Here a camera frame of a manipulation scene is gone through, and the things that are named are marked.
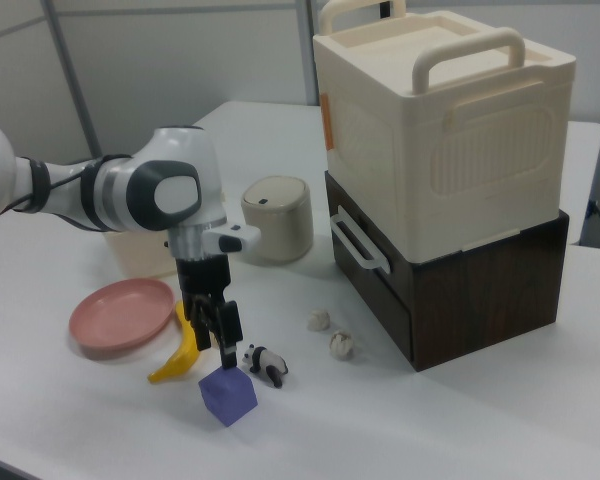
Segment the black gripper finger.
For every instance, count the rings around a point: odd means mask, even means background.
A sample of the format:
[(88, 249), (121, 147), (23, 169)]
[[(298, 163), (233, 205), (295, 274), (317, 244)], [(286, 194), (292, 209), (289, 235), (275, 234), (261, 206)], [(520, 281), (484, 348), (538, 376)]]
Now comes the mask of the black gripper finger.
[(229, 370), (237, 366), (237, 344), (243, 340), (237, 303), (229, 301), (219, 304), (216, 320), (221, 366), (224, 370)]
[(191, 324), (195, 337), (197, 349), (207, 350), (211, 347), (210, 333), (207, 325), (208, 298), (204, 295), (183, 295), (185, 318)]

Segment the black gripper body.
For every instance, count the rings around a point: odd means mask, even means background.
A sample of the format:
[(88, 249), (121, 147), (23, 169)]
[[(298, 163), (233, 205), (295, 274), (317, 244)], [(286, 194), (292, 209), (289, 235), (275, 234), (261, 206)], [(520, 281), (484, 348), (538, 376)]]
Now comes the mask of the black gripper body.
[(224, 302), (224, 290), (231, 283), (228, 257), (215, 255), (201, 260), (176, 261), (182, 299), (206, 295), (216, 302)]

